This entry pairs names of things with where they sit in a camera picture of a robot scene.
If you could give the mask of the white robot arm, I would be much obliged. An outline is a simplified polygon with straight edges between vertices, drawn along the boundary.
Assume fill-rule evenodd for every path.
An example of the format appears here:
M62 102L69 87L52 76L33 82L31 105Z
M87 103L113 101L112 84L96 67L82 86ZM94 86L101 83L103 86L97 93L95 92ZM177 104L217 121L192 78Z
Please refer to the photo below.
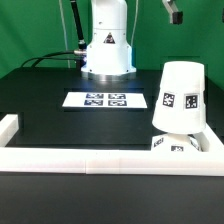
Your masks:
M99 81L132 78L132 47L126 39L125 0L91 0L92 41L87 46L82 76Z

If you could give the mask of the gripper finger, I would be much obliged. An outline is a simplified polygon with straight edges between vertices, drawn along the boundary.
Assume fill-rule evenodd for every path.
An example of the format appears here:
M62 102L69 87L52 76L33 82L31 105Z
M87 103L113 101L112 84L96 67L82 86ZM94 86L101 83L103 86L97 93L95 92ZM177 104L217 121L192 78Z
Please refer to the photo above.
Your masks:
M177 8L175 0L162 0L162 3L169 14L170 23L182 24L183 12Z

